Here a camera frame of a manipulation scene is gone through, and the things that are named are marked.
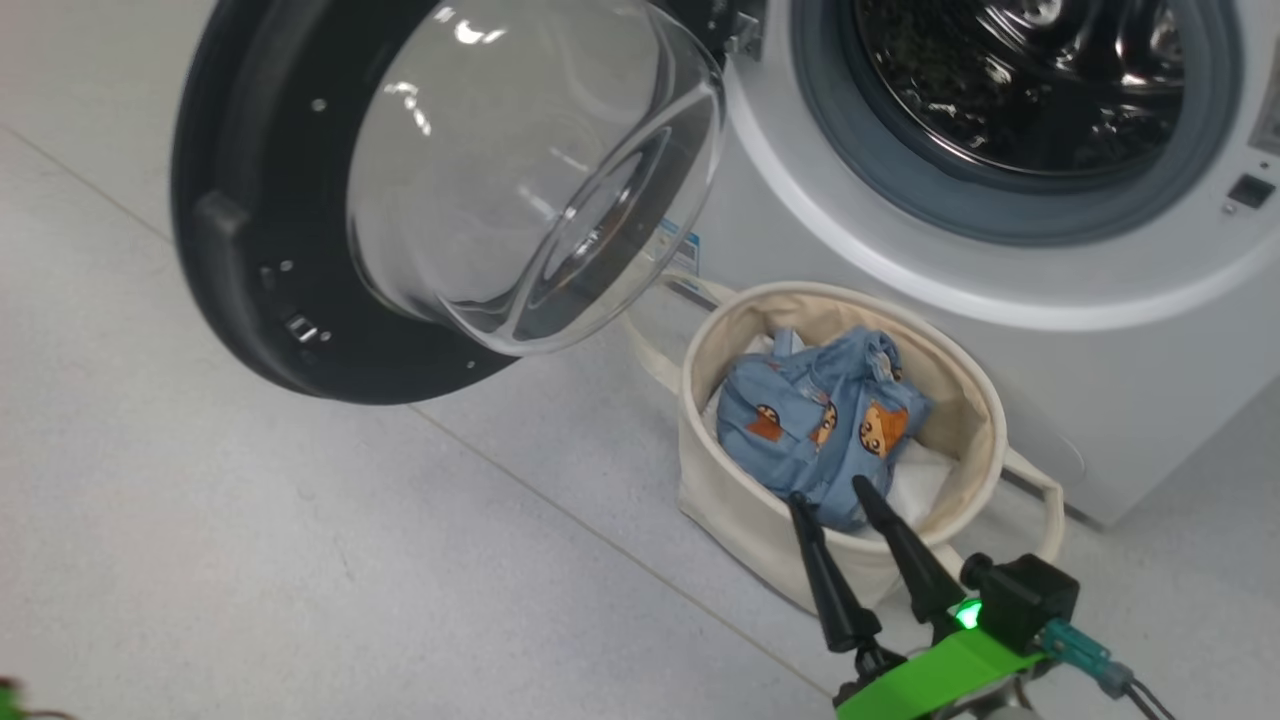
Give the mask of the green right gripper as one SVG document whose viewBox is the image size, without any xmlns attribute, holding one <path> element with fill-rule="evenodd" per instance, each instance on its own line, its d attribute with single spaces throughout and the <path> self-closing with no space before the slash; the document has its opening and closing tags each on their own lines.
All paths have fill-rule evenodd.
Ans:
<svg viewBox="0 0 1280 720">
<path fill-rule="evenodd" d="M 983 602 L 965 600 L 965 591 L 869 478 L 854 477 L 852 488 L 868 523 L 890 548 L 913 616 L 957 632 L 910 659 L 878 644 L 878 618 L 861 606 L 838 569 L 806 496 L 792 492 L 787 506 L 826 646 L 831 652 L 855 652 L 856 680 L 835 697 L 837 719 L 942 717 L 1047 662 L 1044 653 L 1015 652 L 979 628 Z"/>
</svg>

